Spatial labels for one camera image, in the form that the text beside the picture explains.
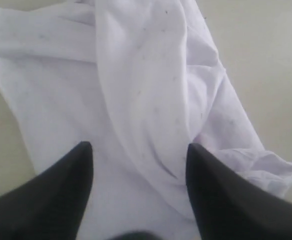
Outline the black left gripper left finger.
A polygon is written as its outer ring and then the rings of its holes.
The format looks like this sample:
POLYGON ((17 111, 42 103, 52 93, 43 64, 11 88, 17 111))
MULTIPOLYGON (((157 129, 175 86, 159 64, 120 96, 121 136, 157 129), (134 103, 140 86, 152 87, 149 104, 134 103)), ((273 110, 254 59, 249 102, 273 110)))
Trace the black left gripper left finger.
POLYGON ((93 184, 93 150, 77 144, 47 170, 0 196, 0 240, 75 240, 93 184))

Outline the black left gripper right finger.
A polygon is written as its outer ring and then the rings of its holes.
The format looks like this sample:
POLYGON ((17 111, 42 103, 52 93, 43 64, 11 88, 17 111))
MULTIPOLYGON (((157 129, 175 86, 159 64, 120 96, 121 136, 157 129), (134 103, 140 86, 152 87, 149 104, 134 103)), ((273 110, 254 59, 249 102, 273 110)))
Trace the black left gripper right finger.
POLYGON ((249 183, 197 143, 186 187, 203 240, 292 240, 292 203, 249 183))

